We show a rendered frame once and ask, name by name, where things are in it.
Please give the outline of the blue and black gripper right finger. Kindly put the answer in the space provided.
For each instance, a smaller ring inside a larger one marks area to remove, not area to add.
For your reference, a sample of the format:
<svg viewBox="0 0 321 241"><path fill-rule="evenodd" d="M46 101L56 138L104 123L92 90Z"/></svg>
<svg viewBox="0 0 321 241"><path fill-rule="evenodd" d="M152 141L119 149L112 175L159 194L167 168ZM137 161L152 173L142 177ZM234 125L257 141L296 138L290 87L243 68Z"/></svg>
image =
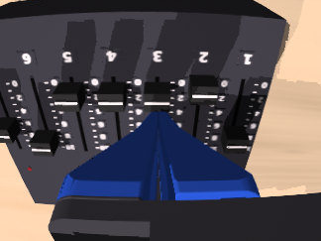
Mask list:
<svg viewBox="0 0 321 241"><path fill-rule="evenodd" d="M159 167L161 200L167 192L168 200L261 197L251 173L182 130L164 111Z"/></svg>

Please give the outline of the black fader panel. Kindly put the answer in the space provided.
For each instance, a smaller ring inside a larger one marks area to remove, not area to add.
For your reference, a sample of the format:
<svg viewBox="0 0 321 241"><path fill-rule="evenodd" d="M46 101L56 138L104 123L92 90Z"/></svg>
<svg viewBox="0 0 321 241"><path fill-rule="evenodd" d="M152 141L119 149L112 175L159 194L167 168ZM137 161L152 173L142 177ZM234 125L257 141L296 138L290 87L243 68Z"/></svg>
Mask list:
<svg viewBox="0 0 321 241"><path fill-rule="evenodd" d="M286 21L255 0L6 3L0 143L39 204L151 112L245 169Z"/></svg>

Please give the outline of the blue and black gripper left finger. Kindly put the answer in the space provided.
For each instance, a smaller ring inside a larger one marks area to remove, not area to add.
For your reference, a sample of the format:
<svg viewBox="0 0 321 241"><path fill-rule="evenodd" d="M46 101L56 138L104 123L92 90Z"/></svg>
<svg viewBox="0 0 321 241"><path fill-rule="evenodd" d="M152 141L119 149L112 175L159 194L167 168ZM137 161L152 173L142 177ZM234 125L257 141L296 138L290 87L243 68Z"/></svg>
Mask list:
<svg viewBox="0 0 321 241"><path fill-rule="evenodd" d="M151 200L157 200L158 168L159 113L151 112L136 130L67 174L57 199L89 195L150 200L151 189Z"/></svg>

